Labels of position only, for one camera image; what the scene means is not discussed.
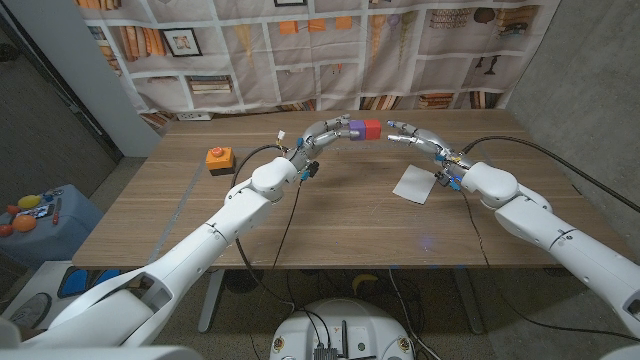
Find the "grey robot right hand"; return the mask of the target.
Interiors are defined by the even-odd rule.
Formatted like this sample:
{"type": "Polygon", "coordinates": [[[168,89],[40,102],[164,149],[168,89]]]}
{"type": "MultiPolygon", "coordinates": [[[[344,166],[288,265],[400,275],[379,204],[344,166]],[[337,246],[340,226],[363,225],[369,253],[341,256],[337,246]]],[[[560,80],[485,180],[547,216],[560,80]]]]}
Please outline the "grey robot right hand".
{"type": "Polygon", "coordinates": [[[388,135],[388,140],[418,149],[450,175],[463,177],[475,165],[473,160],[455,151],[451,145],[429,130],[394,120],[388,120],[387,124],[398,131],[397,135],[388,135]]]}

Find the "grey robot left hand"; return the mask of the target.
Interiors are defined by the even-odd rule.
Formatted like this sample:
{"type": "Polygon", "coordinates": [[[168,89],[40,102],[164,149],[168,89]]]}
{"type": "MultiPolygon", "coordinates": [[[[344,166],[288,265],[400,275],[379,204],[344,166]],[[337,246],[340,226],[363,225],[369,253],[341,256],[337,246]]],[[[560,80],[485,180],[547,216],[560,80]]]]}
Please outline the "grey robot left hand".
{"type": "Polygon", "coordinates": [[[339,138],[356,139],[364,134],[363,130],[351,130],[351,117],[344,114],[329,120],[312,124],[299,138],[297,145],[287,151],[285,158],[298,172],[303,171],[325,147],[339,138]]]}

